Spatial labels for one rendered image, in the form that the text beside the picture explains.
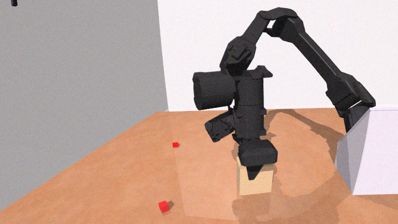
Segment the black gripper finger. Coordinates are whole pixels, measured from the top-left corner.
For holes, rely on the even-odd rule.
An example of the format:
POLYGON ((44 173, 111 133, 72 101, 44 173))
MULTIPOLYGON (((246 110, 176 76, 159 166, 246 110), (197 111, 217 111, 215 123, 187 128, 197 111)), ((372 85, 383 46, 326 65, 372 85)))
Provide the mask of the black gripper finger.
POLYGON ((235 133, 232 134, 232 137, 239 145, 243 142, 241 138, 237 138, 235 133))
POLYGON ((248 180, 254 180, 262 167, 263 165, 246 166, 248 180))

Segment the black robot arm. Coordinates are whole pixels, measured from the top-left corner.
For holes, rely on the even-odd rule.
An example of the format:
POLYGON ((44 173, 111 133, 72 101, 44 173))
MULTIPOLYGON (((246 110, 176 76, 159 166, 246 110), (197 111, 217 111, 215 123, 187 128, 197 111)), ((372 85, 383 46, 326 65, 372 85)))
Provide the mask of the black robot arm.
POLYGON ((233 131, 236 135, 242 132, 239 117, 230 107, 233 99, 238 105, 264 103, 264 78, 271 78, 273 74, 263 65, 247 70, 263 32, 293 43, 317 70, 327 83, 325 94, 339 116, 344 118, 346 133, 370 107, 376 106, 375 99, 366 88, 352 75, 341 72, 306 33, 303 21, 294 10, 283 7, 261 10, 246 31, 228 43, 220 62, 220 71, 193 74, 194 103, 198 110, 228 106, 227 112, 204 124, 213 142, 220 141, 233 131), (273 20, 272 28, 267 28, 273 20))

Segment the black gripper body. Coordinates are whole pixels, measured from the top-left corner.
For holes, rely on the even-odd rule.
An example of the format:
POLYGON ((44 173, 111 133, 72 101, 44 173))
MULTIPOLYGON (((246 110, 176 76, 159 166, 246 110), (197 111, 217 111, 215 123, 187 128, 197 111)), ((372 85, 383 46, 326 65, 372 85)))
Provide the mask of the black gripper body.
POLYGON ((264 103, 260 105, 234 104, 233 109, 242 127, 242 132, 236 135, 243 141, 238 146, 241 165, 246 167, 276 163, 278 151, 268 139, 260 139, 260 136, 266 136, 264 115, 267 115, 267 109, 264 103))

